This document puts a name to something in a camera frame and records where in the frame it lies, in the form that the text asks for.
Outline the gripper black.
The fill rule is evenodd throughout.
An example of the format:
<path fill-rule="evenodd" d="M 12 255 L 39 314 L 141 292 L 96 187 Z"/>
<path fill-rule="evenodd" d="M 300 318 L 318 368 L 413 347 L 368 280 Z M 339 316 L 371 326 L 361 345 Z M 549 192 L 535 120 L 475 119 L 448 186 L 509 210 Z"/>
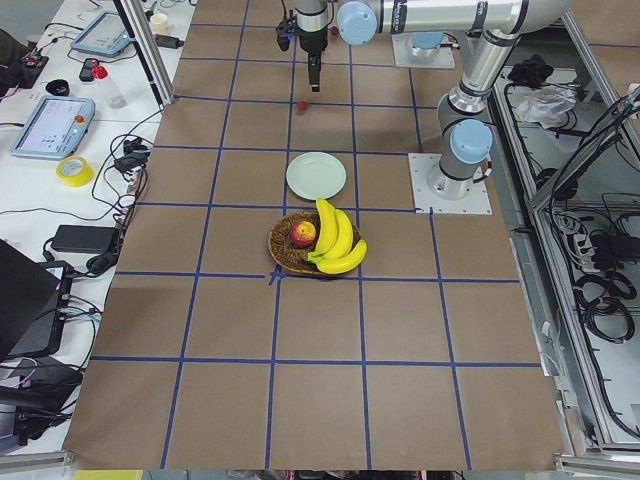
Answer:
<path fill-rule="evenodd" d="M 308 53 L 307 69 L 311 91 L 320 91 L 321 53 L 327 46 L 326 0 L 296 0 L 296 23 L 302 49 Z"/>

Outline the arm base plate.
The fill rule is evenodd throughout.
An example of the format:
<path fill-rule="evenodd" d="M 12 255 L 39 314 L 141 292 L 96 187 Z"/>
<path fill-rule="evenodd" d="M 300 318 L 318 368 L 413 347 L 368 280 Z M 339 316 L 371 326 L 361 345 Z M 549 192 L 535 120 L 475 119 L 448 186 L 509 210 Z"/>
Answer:
<path fill-rule="evenodd" d="M 408 155 L 414 210 L 419 214 L 491 215 L 484 172 L 478 166 L 467 180 L 453 180 L 440 169 L 440 154 Z"/>
<path fill-rule="evenodd" d="M 454 69 L 452 47 L 443 31 L 402 33 L 392 36 L 396 67 Z"/>

